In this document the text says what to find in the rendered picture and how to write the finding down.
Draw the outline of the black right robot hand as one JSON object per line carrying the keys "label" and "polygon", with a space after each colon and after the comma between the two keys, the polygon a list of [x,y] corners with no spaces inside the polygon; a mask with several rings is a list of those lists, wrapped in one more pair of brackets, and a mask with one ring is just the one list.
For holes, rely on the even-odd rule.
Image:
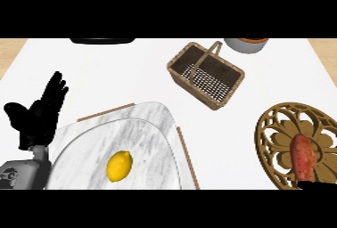
{"label": "black right robot hand", "polygon": [[310,181],[299,181],[297,187],[303,190],[313,191],[337,191],[336,183],[322,183],[322,182],[310,182]]}

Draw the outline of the marble cutting board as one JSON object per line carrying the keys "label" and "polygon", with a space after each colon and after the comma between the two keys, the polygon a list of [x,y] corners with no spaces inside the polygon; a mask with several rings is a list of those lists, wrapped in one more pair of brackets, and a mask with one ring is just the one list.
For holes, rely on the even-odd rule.
{"label": "marble cutting board", "polygon": [[169,145],[171,146],[174,162],[180,176],[180,188],[177,190],[195,190],[198,188],[198,181],[195,175],[192,174],[191,162],[186,158],[182,133],[176,127],[170,110],[158,102],[145,102],[137,105],[129,105],[120,110],[115,110],[98,117],[87,118],[80,122],[59,128],[56,130],[55,140],[49,147],[53,165],[64,148],[80,134],[102,124],[129,118],[149,121],[163,132]]}

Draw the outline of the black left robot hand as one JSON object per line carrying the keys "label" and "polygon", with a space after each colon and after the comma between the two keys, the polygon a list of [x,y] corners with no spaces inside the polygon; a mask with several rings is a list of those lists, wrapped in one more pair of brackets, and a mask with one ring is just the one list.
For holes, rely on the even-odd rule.
{"label": "black left robot hand", "polygon": [[18,148],[22,151],[35,145],[47,146],[53,141],[67,92],[67,81],[62,79],[62,73],[56,71],[44,88],[41,99],[33,103],[28,109],[16,102],[4,105],[10,126],[19,132]]}

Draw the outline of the yellow lemon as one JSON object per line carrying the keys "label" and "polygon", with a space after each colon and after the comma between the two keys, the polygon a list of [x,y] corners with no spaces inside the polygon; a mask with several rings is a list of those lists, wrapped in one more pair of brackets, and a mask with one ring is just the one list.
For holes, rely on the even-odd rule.
{"label": "yellow lemon", "polygon": [[111,182],[121,181],[130,172],[133,159],[129,151],[118,151],[108,160],[105,173]]}

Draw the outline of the black round appliance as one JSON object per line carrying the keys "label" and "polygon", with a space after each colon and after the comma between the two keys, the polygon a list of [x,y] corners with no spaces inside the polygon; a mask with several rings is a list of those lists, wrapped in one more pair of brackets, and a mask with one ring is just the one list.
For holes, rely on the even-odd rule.
{"label": "black round appliance", "polygon": [[69,38],[74,44],[83,45],[118,45],[129,44],[136,38]]}

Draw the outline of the round golden openwork placemat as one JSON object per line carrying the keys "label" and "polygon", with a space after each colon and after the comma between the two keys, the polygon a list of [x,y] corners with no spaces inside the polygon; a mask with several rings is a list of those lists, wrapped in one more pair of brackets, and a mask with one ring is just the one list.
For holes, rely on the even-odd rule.
{"label": "round golden openwork placemat", "polygon": [[259,162],[281,190],[296,190],[290,144],[303,134],[316,153],[312,180],[337,183],[337,121],[316,108],[297,102],[273,105],[256,125],[254,143]]}

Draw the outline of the red-brown sweet potato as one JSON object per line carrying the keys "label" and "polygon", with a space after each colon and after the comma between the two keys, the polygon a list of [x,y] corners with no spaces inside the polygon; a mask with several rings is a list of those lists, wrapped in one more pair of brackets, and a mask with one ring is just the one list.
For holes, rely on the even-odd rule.
{"label": "red-brown sweet potato", "polygon": [[316,164],[316,153],[307,137],[297,134],[290,144],[294,176],[299,181],[310,181]]}

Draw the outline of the white marble plate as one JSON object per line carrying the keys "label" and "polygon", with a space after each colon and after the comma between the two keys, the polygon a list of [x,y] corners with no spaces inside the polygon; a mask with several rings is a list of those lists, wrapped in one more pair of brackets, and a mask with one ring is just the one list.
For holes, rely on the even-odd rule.
{"label": "white marble plate", "polygon": [[[111,182],[108,159],[127,151],[133,165],[127,177]],[[50,190],[177,190],[180,176],[174,154],[157,126],[129,118],[87,130],[64,148],[53,165]]]}

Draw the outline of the grey pot with orange rim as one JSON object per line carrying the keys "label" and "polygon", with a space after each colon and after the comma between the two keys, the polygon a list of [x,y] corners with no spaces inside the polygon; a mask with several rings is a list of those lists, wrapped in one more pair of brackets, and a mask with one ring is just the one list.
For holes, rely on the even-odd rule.
{"label": "grey pot with orange rim", "polygon": [[226,38],[225,43],[239,53],[257,53],[268,43],[268,38]]}

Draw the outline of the brown wicker basket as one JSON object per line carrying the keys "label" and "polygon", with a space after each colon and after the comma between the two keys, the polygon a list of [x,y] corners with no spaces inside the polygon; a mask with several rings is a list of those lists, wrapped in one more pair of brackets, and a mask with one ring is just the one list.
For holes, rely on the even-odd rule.
{"label": "brown wicker basket", "polygon": [[167,63],[174,82],[211,110],[226,105],[245,78],[245,72],[220,57],[222,46],[220,41],[210,48],[191,42]]}

